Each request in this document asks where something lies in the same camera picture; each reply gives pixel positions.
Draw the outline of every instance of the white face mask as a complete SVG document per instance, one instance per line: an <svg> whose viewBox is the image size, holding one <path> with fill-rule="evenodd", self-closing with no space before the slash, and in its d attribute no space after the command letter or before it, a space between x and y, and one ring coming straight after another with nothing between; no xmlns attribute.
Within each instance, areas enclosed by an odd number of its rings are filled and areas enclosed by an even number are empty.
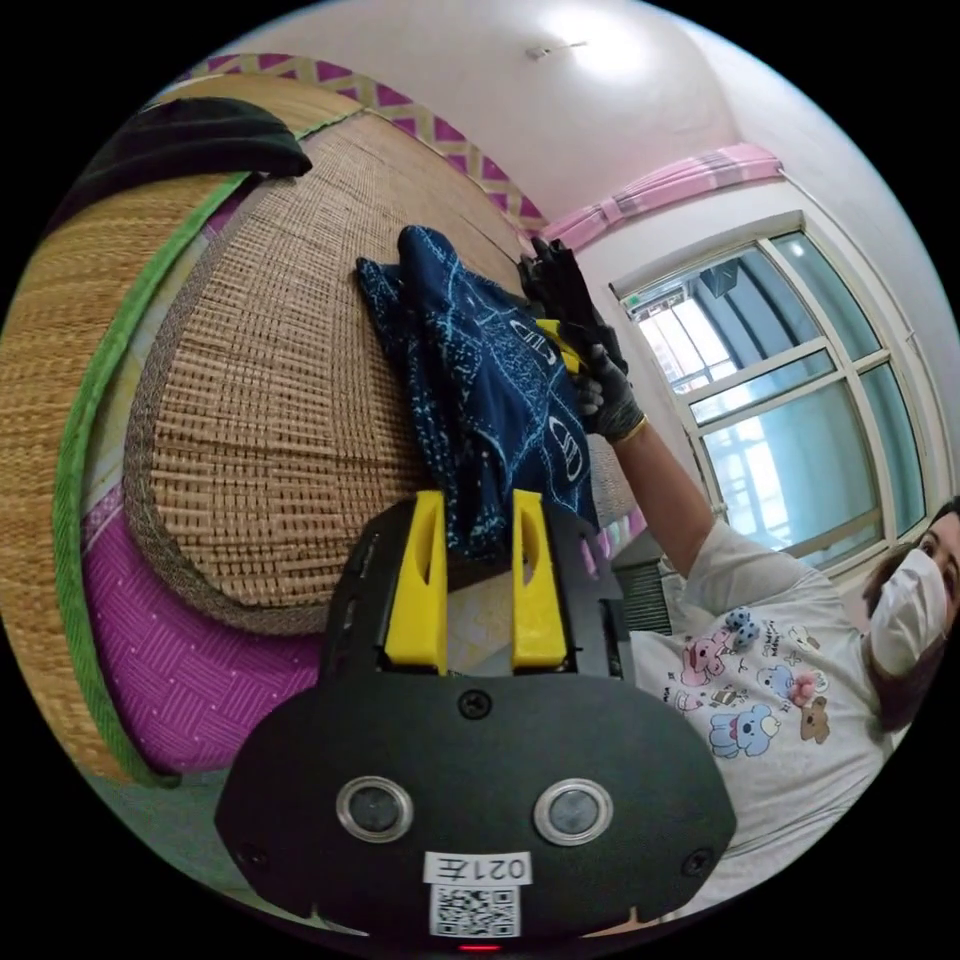
<svg viewBox="0 0 960 960"><path fill-rule="evenodd" d="M873 658L890 676L906 676L946 626L940 568L922 550L911 550L883 585L870 618Z"/></svg>

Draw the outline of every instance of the gloved hand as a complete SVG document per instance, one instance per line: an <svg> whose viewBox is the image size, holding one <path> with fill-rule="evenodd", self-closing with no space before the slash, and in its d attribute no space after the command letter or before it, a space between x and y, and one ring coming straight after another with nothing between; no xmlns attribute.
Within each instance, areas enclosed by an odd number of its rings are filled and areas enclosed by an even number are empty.
<svg viewBox="0 0 960 960"><path fill-rule="evenodd" d="M609 443L626 440L640 430L646 419L637 406L630 382L599 344L585 359L589 374L574 379L584 429L600 434Z"/></svg>

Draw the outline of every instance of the green trim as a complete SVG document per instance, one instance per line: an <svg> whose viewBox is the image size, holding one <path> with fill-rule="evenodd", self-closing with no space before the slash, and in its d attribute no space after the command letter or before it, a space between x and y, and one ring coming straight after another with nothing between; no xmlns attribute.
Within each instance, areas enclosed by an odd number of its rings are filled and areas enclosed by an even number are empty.
<svg viewBox="0 0 960 960"><path fill-rule="evenodd" d="M354 115L351 112L325 120L295 136L298 140L302 140L312 133ZM127 291L120 309L84 374L80 389L70 408L57 460L53 491L54 573L67 649L70 652L74 674L87 709L104 743L116 757L121 768L137 783L148 787L176 787L180 784L180 777L157 773L140 755L123 728L100 670L100 660L83 587L81 559L80 504L87 448L103 395L157 287L177 258L203 229L207 220L249 176L249 173L235 174L217 187L154 254Z"/></svg>

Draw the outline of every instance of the screw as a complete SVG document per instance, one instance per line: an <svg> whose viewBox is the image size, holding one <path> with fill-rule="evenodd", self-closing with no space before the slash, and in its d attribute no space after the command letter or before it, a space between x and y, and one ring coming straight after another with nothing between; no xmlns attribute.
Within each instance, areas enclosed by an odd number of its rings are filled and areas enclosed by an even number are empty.
<svg viewBox="0 0 960 960"><path fill-rule="evenodd" d="M257 870L266 870L270 865L270 858L262 850L258 850L249 843L245 843L240 848L240 860L249 863L251 867L255 867Z"/></svg>
<svg viewBox="0 0 960 960"><path fill-rule="evenodd" d="M493 701L482 690L468 690L457 701L457 706L468 720L482 720L493 707Z"/></svg>
<svg viewBox="0 0 960 960"><path fill-rule="evenodd" d="M696 850L683 861L680 872L685 877L702 877L709 866L713 863L713 851L704 847Z"/></svg>

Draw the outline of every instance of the navy blue cloth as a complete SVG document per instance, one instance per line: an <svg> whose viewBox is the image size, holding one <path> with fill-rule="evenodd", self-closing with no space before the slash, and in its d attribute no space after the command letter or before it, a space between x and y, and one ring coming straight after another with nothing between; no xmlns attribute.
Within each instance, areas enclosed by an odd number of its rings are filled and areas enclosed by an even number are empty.
<svg viewBox="0 0 960 960"><path fill-rule="evenodd" d="M405 227L397 247L398 265L360 259L357 277L446 499L448 547L507 555L514 490L596 526L587 438L556 347L436 230Z"/></svg>

